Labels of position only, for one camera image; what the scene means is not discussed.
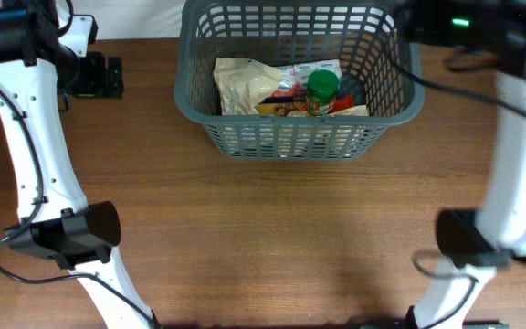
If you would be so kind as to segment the beige paper bag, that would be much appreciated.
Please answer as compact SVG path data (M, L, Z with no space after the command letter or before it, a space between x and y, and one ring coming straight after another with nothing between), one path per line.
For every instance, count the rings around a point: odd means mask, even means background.
M327 114L328 117L337 117L337 116L360 116L360 117L367 117L369 115L369 111L365 105L359 105L355 106L349 109L341 110L341 111L333 111ZM308 113L307 111L301 111L301 110L295 110L291 111L288 114L288 117L312 117L312 114Z
M213 76L223 116L258 115L256 106L278 88L282 71L254 59L218 58Z

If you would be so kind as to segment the red spaghetti packet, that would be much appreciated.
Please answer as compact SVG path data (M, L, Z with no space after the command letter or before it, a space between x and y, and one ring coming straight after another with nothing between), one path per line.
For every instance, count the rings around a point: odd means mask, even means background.
M334 107L330 112L341 111L349 109L355 106L353 104L352 95L348 95L342 99L337 99L334 103ZM255 107L258 113L261 116L275 116L275 117L288 117L288 114L291 111L301 110L308 111L305 101L294 101L293 99L288 98L288 102L279 102L278 99L272 99L271 102L261 102Z

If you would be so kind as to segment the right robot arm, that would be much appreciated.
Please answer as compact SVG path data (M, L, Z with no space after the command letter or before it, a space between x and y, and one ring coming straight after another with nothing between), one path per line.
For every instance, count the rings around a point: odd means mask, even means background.
M495 57L497 142L479 209L437 215L441 260L405 328L461 328L497 271L526 264L526 1L407 1L393 12L404 40Z

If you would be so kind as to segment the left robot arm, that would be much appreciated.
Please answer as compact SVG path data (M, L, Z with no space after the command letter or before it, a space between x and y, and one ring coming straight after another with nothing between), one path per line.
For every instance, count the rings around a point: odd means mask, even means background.
M116 207L87 200L60 120L71 97L123 94L121 59L89 51L97 31L95 18L71 5L0 6L0 119L18 196L18 223L0 246L54 261L60 279L79 281L109 328L155 328L158 320L121 258Z

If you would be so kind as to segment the grey plastic shopping basket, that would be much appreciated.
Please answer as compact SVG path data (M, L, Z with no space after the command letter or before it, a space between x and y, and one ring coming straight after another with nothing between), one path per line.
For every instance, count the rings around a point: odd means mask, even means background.
M391 1L191 0L184 4L174 85L180 112L218 150L246 160L352 160L421 111L419 48L397 34ZM276 67L336 59L341 95L364 116L225 116L213 77L219 58Z

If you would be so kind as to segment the green lid glass jar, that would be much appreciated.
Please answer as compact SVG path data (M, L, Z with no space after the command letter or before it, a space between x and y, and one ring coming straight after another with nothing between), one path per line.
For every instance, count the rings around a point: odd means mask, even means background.
M306 107L310 114L322 116L334 107L340 87L338 76L326 69L312 72L308 79Z

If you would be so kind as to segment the white tissue multipack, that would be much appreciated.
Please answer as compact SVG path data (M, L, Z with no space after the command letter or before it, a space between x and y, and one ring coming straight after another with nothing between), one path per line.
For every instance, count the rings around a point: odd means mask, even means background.
M338 79L342 77L342 69L338 59L329 59L309 63L278 67L281 79L277 89L269 96L270 99L301 98L307 94L310 75L317 70L328 70Z

